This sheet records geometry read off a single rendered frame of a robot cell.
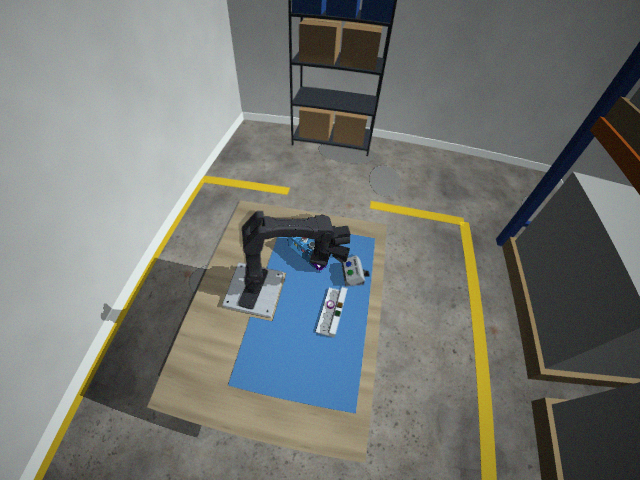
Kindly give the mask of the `blue work mat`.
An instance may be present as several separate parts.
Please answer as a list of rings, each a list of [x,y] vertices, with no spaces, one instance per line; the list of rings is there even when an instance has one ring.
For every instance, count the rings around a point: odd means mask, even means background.
[[[350,235],[348,258],[369,271],[346,286],[331,254],[318,272],[277,237],[267,268],[286,274],[273,321],[250,317],[228,386],[303,404],[356,413],[375,238]],[[329,288],[347,293],[335,338],[316,333]]]

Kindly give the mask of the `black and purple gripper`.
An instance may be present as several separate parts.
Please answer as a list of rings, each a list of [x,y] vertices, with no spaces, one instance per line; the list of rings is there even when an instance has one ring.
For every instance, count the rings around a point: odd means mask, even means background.
[[[326,249],[326,250],[328,250],[328,249]],[[323,260],[319,259],[320,251],[326,251],[326,250],[319,250],[314,246],[314,250],[313,250],[313,253],[312,253],[311,258],[310,258],[310,263],[313,264],[316,267],[317,270],[321,270],[321,269],[325,268],[327,266],[327,264],[328,264],[327,261],[323,261]],[[321,267],[319,268],[317,265],[320,265]]]

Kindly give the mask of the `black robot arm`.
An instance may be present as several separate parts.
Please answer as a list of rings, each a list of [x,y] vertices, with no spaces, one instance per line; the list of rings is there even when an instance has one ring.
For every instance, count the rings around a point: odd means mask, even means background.
[[[341,245],[350,243],[350,235],[348,226],[332,226],[330,217],[325,215],[315,215],[305,219],[280,219],[264,216],[263,211],[256,211],[242,226],[243,250],[246,254],[248,273],[246,271],[245,289],[239,300],[239,306],[254,309],[268,274],[268,270],[263,269],[260,262],[260,253],[265,239],[276,237],[314,239],[317,249],[329,248],[326,251],[320,251],[320,260],[328,262],[330,254],[333,254],[335,259],[344,263],[348,259],[350,248]]]

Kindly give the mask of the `grey key panel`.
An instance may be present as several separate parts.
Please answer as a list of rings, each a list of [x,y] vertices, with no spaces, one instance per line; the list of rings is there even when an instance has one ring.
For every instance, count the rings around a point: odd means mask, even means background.
[[[357,257],[357,255],[348,258],[348,260],[343,264],[344,265],[342,265],[342,270],[343,270],[343,276],[345,281],[345,287],[364,285],[365,283],[364,277],[369,277],[370,275],[369,275],[369,271],[365,271],[365,269],[362,270],[361,261]],[[364,274],[366,273],[366,274],[364,275],[363,273]]]

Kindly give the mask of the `white rectangular console with lamps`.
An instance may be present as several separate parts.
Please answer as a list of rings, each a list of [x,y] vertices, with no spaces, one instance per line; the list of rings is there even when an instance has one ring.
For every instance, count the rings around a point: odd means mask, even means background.
[[[316,333],[335,338],[346,292],[347,288],[344,287],[341,290],[329,288]],[[335,303],[333,309],[327,308],[327,302],[330,300]]]

